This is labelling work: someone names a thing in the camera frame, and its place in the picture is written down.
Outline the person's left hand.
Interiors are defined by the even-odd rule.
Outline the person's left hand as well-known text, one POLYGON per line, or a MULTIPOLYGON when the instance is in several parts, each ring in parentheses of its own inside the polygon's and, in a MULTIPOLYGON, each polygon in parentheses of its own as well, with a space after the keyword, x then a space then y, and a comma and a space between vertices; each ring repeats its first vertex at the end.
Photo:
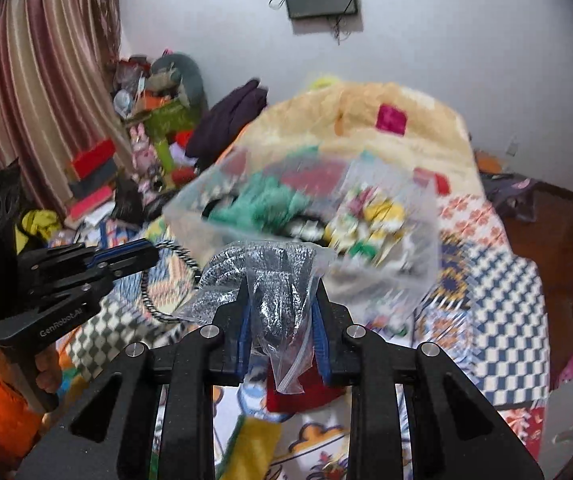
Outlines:
POLYGON ((38 370, 36 385, 47 393, 57 393, 62 384, 62 368, 55 346, 40 352, 35 363, 38 370))

